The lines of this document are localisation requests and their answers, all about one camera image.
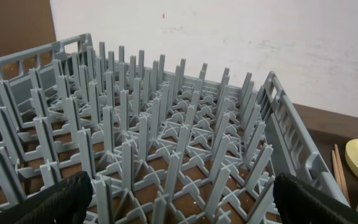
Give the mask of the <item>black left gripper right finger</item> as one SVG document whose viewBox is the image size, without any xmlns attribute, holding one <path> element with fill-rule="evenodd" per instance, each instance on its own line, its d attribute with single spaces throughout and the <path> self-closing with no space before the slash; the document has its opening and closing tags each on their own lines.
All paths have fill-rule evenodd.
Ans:
<svg viewBox="0 0 358 224">
<path fill-rule="evenodd" d="M 358 224 L 358 212 L 289 173 L 273 183 L 273 197 L 285 224 Z"/>
</svg>

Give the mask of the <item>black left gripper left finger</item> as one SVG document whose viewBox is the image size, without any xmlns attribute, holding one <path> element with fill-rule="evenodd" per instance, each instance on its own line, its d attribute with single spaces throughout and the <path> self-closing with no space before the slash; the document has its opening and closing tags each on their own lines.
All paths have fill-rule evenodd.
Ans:
<svg viewBox="0 0 358 224">
<path fill-rule="evenodd" d="M 87 172 L 79 171 L 0 213 L 5 223 L 83 223 L 93 197 Z"/>
</svg>

